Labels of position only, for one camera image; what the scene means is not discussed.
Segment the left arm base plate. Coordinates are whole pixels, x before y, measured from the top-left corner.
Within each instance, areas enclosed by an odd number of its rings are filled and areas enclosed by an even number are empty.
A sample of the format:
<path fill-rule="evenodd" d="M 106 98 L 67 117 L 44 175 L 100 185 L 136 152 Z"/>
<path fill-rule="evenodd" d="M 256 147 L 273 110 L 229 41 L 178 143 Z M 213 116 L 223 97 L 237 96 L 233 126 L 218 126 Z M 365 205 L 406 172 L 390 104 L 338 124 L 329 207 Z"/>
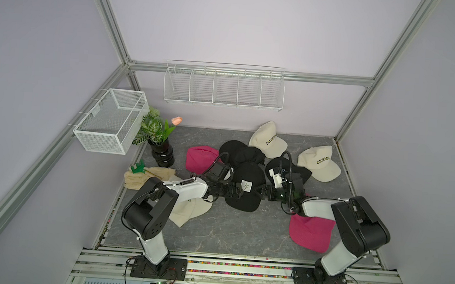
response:
<path fill-rule="evenodd" d="M 137 256 L 131 265 L 130 277 L 184 281 L 188 261 L 184 258 L 166 257 L 155 265 L 144 256 Z"/>

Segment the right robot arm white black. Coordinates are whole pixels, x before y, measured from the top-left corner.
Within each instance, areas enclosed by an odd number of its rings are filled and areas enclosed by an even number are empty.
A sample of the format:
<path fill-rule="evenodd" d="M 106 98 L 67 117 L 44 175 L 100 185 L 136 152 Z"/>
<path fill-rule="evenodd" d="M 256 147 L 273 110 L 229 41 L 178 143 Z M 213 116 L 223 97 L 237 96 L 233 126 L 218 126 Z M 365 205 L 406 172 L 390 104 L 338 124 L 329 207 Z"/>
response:
<path fill-rule="evenodd" d="M 346 270 L 368 252 L 376 250 L 391 240 L 389 230 L 371 205 L 362 196 L 349 199 L 332 199 L 306 196 L 303 179 L 299 174 L 283 173 L 270 169 L 274 185 L 265 186 L 264 199 L 287 205 L 293 219 L 335 223 L 340 242 L 315 262 L 314 269 L 294 270 L 297 279 L 311 284 L 336 284 L 345 278 Z"/>

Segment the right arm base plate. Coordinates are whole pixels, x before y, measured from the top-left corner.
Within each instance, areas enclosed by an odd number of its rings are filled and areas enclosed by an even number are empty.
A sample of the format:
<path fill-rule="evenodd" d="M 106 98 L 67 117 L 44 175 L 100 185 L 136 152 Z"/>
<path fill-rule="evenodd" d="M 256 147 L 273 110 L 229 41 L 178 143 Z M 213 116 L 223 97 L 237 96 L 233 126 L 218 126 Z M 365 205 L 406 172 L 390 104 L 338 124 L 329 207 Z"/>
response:
<path fill-rule="evenodd" d="M 293 267 L 291 277 L 294 284 L 347 284 L 344 273 L 331 276 L 319 268 Z"/>

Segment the black cap with white label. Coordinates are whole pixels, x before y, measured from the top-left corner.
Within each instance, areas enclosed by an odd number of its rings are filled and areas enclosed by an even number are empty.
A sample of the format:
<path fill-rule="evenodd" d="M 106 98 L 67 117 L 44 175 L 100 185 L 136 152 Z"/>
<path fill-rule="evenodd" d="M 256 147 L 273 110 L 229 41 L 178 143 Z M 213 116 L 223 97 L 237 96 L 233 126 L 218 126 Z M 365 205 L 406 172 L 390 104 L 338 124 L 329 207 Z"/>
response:
<path fill-rule="evenodd" d="M 253 162 L 241 163 L 234 170 L 226 204 L 244 212 L 254 212 L 261 203 L 258 189 L 266 184 L 264 172 Z"/>

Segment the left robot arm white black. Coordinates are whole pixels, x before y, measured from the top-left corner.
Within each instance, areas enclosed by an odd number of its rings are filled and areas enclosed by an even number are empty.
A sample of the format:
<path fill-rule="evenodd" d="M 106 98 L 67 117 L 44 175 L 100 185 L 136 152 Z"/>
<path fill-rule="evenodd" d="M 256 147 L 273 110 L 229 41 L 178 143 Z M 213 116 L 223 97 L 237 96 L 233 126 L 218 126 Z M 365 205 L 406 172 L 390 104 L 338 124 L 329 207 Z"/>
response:
<path fill-rule="evenodd" d="M 154 268 L 166 265 L 170 253 L 163 228 L 175 205 L 180 202 L 227 197 L 240 200 L 246 194 L 242 184 L 232 181 L 234 170 L 222 163 L 213 164 L 202 175 L 180 181 L 162 181 L 151 177 L 135 193 L 122 211 L 122 224 L 135 233 L 143 248 L 144 259 Z"/>

